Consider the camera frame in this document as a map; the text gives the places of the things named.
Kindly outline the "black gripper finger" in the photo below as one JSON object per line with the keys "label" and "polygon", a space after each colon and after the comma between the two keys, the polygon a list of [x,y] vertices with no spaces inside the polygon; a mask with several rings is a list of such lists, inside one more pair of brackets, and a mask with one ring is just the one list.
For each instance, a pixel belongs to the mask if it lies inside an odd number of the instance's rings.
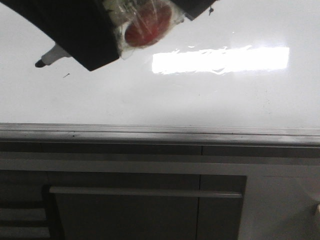
{"label": "black gripper finger", "polygon": [[172,0],[193,21],[218,0]]}
{"label": "black gripper finger", "polygon": [[101,0],[6,0],[89,71],[120,58],[114,24]]}

